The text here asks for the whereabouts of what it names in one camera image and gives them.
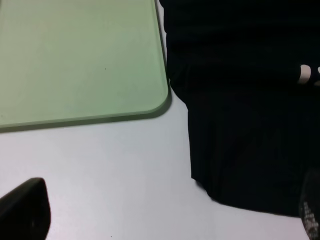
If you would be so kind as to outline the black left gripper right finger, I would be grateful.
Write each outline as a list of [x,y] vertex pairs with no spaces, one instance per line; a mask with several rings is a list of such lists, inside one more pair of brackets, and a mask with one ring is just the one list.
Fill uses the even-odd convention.
[[320,239],[320,169],[311,169],[305,176],[299,215],[310,240]]

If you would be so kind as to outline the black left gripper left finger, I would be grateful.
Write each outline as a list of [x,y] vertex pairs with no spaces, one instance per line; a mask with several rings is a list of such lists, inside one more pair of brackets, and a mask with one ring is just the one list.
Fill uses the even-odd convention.
[[0,198],[2,240],[44,240],[51,225],[46,182],[30,178]]

